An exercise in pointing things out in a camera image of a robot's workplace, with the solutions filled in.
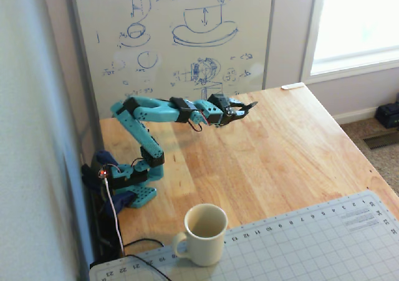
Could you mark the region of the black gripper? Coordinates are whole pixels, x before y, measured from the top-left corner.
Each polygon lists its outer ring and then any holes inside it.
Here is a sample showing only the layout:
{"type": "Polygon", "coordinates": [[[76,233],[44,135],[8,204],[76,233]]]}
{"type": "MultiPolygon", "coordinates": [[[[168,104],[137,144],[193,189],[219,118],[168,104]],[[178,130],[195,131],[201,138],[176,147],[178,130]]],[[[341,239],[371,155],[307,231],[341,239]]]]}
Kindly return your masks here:
{"type": "Polygon", "coordinates": [[[243,119],[248,113],[248,109],[234,109],[235,107],[245,107],[246,104],[232,97],[227,97],[224,94],[212,94],[208,101],[222,111],[222,117],[219,126],[225,126],[232,121],[243,119]]]}

